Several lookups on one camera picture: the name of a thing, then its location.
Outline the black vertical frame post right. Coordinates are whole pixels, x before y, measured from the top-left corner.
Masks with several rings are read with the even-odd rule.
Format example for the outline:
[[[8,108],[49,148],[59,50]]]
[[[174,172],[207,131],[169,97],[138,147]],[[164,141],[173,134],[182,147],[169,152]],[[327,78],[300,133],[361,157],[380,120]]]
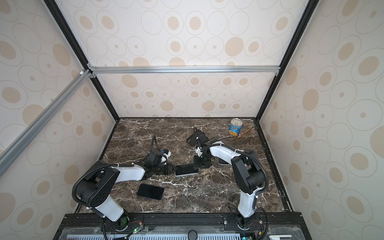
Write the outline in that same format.
[[[310,0],[308,1],[308,4],[300,18],[300,21],[298,23],[298,26],[296,30],[294,31],[293,37],[288,45],[288,48],[283,56],[283,59],[280,64],[280,70],[277,73],[277,75],[274,77],[267,94],[262,102],[261,108],[256,116],[256,121],[260,122],[264,112],[266,111],[266,108],[304,34],[304,31],[306,30],[307,25],[309,24],[311,17],[313,16],[314,12],[316,11],[316,8],[319,4],[319,0]]]

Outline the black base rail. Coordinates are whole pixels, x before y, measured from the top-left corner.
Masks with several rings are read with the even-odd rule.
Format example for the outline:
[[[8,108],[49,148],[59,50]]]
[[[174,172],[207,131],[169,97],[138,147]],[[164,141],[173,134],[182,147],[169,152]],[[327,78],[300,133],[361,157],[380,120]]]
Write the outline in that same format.
[[[118,230],[96,214],[65,215],[55,240],[309,240],[302,214],[258,213],[240,228],[232,213],[129,214]]]

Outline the silver aluminium rail left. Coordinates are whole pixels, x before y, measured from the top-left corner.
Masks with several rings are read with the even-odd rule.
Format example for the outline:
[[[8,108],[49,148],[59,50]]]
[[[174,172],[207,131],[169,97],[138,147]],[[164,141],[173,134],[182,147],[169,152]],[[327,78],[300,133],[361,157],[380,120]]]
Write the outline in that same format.
[[[50,105],[45,108],[38,117],[9,145],[1,155],[1,175],[13,164],[25,148],[49,123],[49,121],[60,111],[63,105],[69,100],[74,92],[89,79],[90,70],[83,70]]]

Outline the silver aluminium rail back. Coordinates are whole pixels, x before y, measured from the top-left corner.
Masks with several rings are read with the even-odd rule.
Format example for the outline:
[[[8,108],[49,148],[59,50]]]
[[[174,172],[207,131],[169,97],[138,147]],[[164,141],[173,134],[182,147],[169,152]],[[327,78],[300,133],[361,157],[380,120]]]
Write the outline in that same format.
[[[87,69],[93,75],[181,75],[278,73],[279,66],[157,66],[157,67],[95,67]]]

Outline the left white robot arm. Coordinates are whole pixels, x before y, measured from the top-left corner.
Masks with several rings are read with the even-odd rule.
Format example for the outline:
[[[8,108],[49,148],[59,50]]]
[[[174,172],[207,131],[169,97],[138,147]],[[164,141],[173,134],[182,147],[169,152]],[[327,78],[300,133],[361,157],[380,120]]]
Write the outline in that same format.
[[[152,150],[139,163],[108,164],[96,162],[73,185],[72,197],[99,216],[113,223],[122,224],[127,221],[125,210],[111,197],[114,185],[120,182],[144,181],[154,175],[170,175],[175,166],[168,162],[169,150]]]

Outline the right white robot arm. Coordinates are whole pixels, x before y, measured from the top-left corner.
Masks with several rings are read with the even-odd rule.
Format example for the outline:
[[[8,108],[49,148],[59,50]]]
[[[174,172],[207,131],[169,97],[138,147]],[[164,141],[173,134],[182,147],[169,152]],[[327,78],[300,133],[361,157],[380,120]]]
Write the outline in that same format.
[[[207,169],[212,159],[218,158],[232,166],[236,184],[241,190],[238,212],[246,219],[256,212],[258,194],[267,191],[269,180],[267,172],[253,151],[232,148],[221,141],[210,141],[204,132],[194,128],[187,143],[195,147],[194,164],[198,169]]]

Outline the light blue phone case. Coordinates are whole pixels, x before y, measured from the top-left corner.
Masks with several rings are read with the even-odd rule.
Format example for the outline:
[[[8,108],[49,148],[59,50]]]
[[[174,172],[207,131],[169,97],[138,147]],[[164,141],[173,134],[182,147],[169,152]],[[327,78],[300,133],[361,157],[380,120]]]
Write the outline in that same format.
[[[195,164],[183,164],[176,166],[175,176],[185,177],[190,175],[197,175],[198,173],[199,168]]]

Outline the open tin can blue label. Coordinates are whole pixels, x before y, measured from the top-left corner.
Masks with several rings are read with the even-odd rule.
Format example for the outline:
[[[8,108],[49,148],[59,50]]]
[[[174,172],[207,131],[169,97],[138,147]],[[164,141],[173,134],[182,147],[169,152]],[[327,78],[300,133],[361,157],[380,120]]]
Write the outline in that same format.
[[[243,126],[243,121],[239,118],[233,118],[230,122],[229,134],[231,136],[237,137]]]

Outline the black vertical frame post left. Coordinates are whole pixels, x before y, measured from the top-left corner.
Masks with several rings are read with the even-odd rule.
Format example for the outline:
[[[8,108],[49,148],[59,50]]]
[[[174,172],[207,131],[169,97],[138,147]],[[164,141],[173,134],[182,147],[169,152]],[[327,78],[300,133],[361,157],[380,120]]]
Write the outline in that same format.
[[[65,20],[64,15],[62,14],[61,10],[59,9],[59,5],[56,3],[56,1],[51,0],[44,0],[45,5],[47,6],[49,12],[53,16],[55,22],[59,26],[59,29],[63,33],[64,37],[66,38],[67,42],[69,43],[70,47],[72,48],[73,52],[75,53],[77,59],[80,61],[80,64],[85,70],[89,70],[91,74],[93,75],[91,77],[91,81],[96,88],[97,92],[99,93],[101,99],[103,100],[104,104],[106,105],[107,109],[109,110],[110,114],[112,115],[113,119],[118,122],[120,120],[120,117],[115,110],[115,108],[112,105],[112,102],[110,101],[109,97],[106,94],[106,91],[104,90],[101,82],[97,78],[97,76],[93,73],[93,71],[90,68],[90,63],[84,54],[84,51],[82,47],[80,46],[79,42],[77,41],[74,33],[72,32],[70,26],[68,25],[67,21]]]

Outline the silver aluminium rail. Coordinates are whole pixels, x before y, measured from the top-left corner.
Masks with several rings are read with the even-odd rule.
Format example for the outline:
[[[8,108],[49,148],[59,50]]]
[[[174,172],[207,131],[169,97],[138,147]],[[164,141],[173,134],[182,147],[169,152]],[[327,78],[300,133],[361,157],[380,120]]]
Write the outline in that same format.
[[[50,105],[45,108],[38,117],[9,145],[1,155],[1,175],[13,164],[25,148],[49,123],[49,121],[60,111],[63,105],[69,100],[74,92],[89,79],[90,70],[83,70]]]
[[[157,67],[95,67],[87,69],[93,75],[181,75],[278,73],[279,66],[157,66]]]

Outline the light blue cased phone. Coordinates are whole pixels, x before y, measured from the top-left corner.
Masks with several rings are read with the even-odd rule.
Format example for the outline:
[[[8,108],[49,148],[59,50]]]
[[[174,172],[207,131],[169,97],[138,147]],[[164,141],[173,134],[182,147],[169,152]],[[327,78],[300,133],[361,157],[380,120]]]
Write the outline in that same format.
[[[224,161],[224,160],[222,160],[222,159],[220,159],[220,158],[218,158],[218,164],[219,164],[219,165],[229,165],[228,162],[226,162],[226,161]]]

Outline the black smartphone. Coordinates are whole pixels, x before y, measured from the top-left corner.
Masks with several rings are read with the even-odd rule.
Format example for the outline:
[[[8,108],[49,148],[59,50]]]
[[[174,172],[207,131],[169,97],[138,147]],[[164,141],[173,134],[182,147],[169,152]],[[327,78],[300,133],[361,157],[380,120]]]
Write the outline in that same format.
[[[165,189],[148,184],[141,184],[137,191],[137,196],[160,201]]]

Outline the black vertical frame post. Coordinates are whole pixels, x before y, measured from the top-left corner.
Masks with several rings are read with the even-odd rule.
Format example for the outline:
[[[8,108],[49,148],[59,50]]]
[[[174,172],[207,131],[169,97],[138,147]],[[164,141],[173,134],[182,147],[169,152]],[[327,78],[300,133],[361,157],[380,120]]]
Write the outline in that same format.
[[[277,75],[274,77],[267,94],[262,102],[261,108],[256,116],[256,121],[260,122],[264,112],[266,111],[266,108],[304,34],[304,31],[306,30],[307,25],[309,24],[311,17],[313,16],[314,12],[316,11],[316,8],[319,4],[319,0],[310,0],[308,1],[308,4],[300,18],[300,21],[298,23],[298,26],[296,30],[294,31],[293,37],[288,45],[288,48],[283,56],[283,59],[280,64],[280,70],[277,73]]]
[[[90,63],[84,54],[84,51],[82,47],[80,46],[79,42],[77,41],[74,33],[72,32],[70,26],[68,25],[67,21],[65,20],[64,15],[62,14],[61,10],[59,9],[59,5],[56,3],[56,1],[51,0],[44,0],[45,5],[47,6],[49,12],[53,16],[55,22],[59,26],[59,29],[63,33],[64,37],[66,38],[67,42],[69,43],[70,47],[72,48],[73,52],[75,53],[77,59],[80,61],[80,64],[85,70],[89,70],[91,74],[93,75],[91,77],[91,81],[96,88],[97,92],[99,93],[101,99],[103,100],[104,104],[106,105],[107,109],[109,110],[110,114],[112,115],[113,119],[118,122],[120,120],[120,117],[115,110],[115,108],[112,105],[112,102],[110,101],[109,97],[106,94],[106,91],[104,90],[101,82],[97,78],[97,76],[93,73],[93,71],[90,68]]]

